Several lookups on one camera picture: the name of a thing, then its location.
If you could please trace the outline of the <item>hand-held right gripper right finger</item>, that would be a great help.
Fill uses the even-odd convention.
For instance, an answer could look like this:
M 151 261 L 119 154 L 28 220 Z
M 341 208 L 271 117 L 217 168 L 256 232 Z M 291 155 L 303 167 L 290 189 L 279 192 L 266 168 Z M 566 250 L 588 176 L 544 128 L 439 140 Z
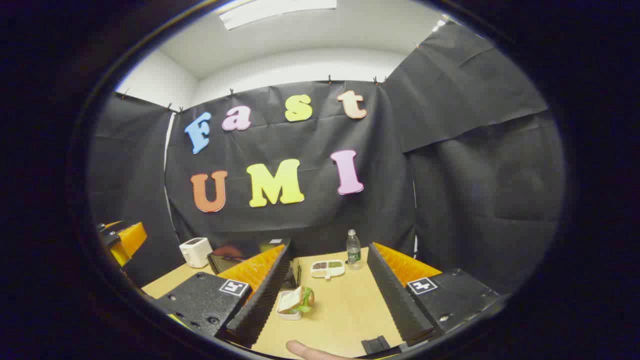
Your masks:
M 467 325 L 500 299 L 460 268 L 441 271 L 380 243 L 368 246 L 366 263 L 407 346 Z

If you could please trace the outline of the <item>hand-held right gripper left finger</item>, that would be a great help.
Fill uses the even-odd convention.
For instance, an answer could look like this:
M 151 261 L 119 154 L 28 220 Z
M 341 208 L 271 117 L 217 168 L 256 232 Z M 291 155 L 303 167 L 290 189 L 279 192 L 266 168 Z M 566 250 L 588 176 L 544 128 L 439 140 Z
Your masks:
M 272 240 L 261 253 L 243 259 L 208 255 L 203 268 L 179 266 L 152 283 L 153 305 L 209 340 L 252 347 L 290 275 L 290 240 Z

